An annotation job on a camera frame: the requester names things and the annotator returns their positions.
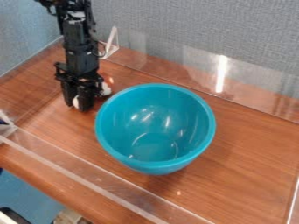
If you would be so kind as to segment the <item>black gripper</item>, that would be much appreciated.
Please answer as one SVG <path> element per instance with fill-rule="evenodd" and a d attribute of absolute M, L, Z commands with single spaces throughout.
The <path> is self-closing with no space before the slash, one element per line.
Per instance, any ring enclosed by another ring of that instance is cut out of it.
<path fill-rule="evenodd" d="M 72 100 L 77 95 L 78 87 L 78 110 L 88 111 L 93 107 L 94 93 L 90 87 L 78 86 L 80 80 L 93 80 L 98 75 L 98 44 L 74 43 L 62 44 L 65 62 L 56 62 L 54 79 L 60 82 L 62 98 L 70 107 Z"/>

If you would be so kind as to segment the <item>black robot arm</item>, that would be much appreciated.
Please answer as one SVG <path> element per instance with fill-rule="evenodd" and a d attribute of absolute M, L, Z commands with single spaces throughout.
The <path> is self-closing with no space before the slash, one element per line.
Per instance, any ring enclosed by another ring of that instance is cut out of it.
<path fill-rule="evenodd" d="M 65 62 L 56 62 L 54 78 L 65 104 L 78 111 L 93 107 L 94 99 L 105 95 L 108 85 L 98 75 L 98 40 L 90 0 L 33 0 L 57 18 Z"/>

